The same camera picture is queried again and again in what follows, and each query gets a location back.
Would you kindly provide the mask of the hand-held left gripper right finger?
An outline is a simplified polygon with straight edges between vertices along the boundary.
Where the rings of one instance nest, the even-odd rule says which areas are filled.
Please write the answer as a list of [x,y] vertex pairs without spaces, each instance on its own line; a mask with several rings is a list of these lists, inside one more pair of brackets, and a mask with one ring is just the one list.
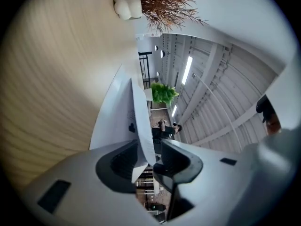
[[168,226],[248,226],[251,224],[251,151],[226,153],[161,141],[154,176],[171,193]]

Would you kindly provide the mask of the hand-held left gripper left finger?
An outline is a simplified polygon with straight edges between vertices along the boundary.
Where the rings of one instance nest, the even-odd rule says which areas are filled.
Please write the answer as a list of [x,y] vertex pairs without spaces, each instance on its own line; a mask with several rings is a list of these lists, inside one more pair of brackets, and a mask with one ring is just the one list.
[[138,141],[74,154],[33,180],[21,198],[47,226],[157,226],[136,197]]

